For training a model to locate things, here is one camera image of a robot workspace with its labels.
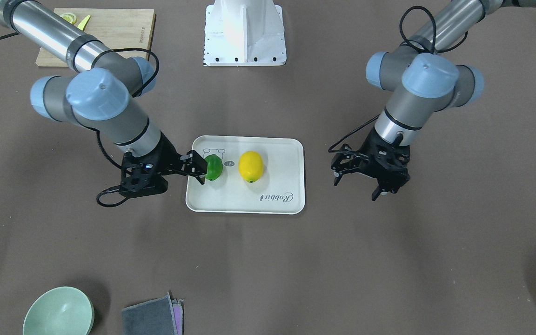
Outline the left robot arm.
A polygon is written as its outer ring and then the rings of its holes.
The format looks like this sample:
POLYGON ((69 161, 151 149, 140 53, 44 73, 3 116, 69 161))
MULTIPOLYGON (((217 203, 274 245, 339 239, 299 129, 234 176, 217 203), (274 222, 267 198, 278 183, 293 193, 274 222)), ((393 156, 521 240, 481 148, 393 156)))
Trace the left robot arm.
POLYGON ((475 101, 484 88, 480 71, 455 65, 442 53, 461 44, 473 25, 501 5, 500 0, 453 0, 437 15, 426 11, 430 26, 404 36, 395 51, 369 59, 368 83, 392 95, 359 150, 341 141, 329 148, 335 184, 345 174, 364 174, 378 181, 376 200, 410 180, 410 145, 430 116, 475 101))

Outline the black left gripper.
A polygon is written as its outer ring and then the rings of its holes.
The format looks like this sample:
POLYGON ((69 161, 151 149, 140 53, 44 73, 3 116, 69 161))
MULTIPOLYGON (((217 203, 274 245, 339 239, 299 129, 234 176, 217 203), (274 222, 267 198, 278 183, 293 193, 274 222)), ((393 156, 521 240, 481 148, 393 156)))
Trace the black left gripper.
POLYGON ((339 150, 331 148, 330 152, 335 154, 330 164, 335 176, 334 186, 344 174, 361 173, 378 181, 371 195, 372 201, 383 194, 397 193, 410 180, 410 146, 401 146, 402 140, 402 132, 398 132, 389 143, 378 135, 376 129, 372 129, 359 151, 352 150, 351 146, 341 146, 339 150))

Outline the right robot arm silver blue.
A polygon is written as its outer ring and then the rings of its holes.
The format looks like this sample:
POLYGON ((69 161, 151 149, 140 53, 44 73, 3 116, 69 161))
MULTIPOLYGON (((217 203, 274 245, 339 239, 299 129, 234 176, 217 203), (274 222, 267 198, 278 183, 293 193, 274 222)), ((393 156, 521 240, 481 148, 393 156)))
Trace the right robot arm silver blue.
POLYGON ((72 78, 34 83, 31 103, 40 115, 91 129, 112 141, 125 157, 128 182, 181 174, 204 184, 207 162, 195 151, 179 154, 135 98, 154 86, 157 68, 141 57, 126 59, 96 37, 71 25, 36 0, 0 0, 0 25, 63 60, 72 78))

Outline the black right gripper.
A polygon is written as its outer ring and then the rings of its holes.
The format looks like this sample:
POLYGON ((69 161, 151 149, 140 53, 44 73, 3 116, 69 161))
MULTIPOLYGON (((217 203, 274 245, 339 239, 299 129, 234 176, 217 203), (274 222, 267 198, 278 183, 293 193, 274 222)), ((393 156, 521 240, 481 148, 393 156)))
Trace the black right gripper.
POLYGON ((131 151, 124 155, 124 178, 130 173, 130 166, 153 165, 147 173, 180 174, 193 176, 204 185, 206 183, 207 161, 197 151, 190 150, 185 155, 177 153, 173 144, 163 133, 145 134, 136 142, 127 146, 131 151))

